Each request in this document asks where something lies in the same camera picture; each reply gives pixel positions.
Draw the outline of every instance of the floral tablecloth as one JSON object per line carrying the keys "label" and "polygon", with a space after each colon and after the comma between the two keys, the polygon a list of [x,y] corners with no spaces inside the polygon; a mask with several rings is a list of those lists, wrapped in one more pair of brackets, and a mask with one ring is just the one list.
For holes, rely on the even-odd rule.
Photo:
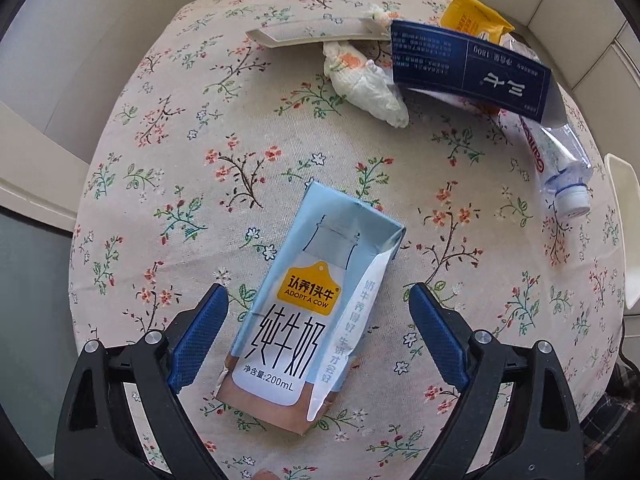
{"label": "floral tablecloth", "polygon": [[[146,54],[116,102],[91,164],[70,258],[78,348],[136,341],[192,308],[212,282],[229,315],[180,401],[229,478],[260,468],[286,480],[407,479],[458,393],[442,381],[407,309],[425,281],[473,328],[530,346],[551,341],[580,418],[618,352],[623,257],[618,213],[580,112],[569,116],[595,167],[591,212],[560,221],[544,202],[517,117],[405,92],[396,130],[337,96],[320,44],[266,50],[245,31],[361,16],[370,4],[437,23],[450,0],[198,0]],[[384,44],[364,52],[389,63]],[[332,409],[305,436],[212,395],[233,336],[316,179],[407,226],[356,362]],[[509,402],[476,457],[493,448]],[[135,389],[150,461],[164,461]]]}

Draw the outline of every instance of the metal screw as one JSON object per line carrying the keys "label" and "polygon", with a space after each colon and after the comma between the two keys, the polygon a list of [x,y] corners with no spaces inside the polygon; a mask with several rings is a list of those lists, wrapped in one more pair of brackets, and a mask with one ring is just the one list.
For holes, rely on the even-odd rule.
{"label": "metal screw", "polygon": [[474,334],[474,337],[476,338],[476,341],[478,341],[482,345],[486,345],[492,339],[491,334],[489,334],[486,330],[478,330]]}
{"label": "metal screw", "polygon": [[162,333],[158,332],[158,330],[153,330],[152,332],[148,332],[145,335],[145,343],[149,343],[150,345],[155,345],[162,339]]}
{"label": "metal screw", "polygon": [[97,339],[91,339],[91,341],[87,341],[84,345],[84,351],[88,352],[89,354],[95,352],[98,349],[98,346],[100,346],[100,343],[98,343]]}
{"label": "metal screw", "polygon": [[554,348],[551,346],[549,341],[540,341],[538,343],[538,350],[540,350],[543,354],[551,354],[551,351]]}

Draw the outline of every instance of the plaid fabric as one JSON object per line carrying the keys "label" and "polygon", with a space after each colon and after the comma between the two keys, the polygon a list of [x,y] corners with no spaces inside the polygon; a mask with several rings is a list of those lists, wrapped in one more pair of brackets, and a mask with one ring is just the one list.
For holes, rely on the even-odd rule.
{"label": "plaid fabric", "polygon": [[640,376],[617,362],[607,389],[580,424],[587,473],[594,471],[640,407]]}

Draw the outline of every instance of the finger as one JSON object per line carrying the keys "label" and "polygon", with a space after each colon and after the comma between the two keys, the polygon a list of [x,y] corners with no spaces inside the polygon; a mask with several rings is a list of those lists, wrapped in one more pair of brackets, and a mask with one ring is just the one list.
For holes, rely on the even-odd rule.
{"label": "finger", "polygon": [[271,471],[267,471],[266,469],[260,469],[252,480],[279,480],[279,478],[274,475]]}

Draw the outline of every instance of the yellow logo label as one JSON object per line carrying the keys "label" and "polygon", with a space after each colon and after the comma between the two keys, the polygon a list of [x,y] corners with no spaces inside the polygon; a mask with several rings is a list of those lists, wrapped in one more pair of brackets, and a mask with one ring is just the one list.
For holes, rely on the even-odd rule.
{"label": "yellow logo label", "polygon": [[329,274],[329,265],[318,262],[301,269],[290,267],[278,291],[278,299],[328,316],[340,296],[340,287]]}

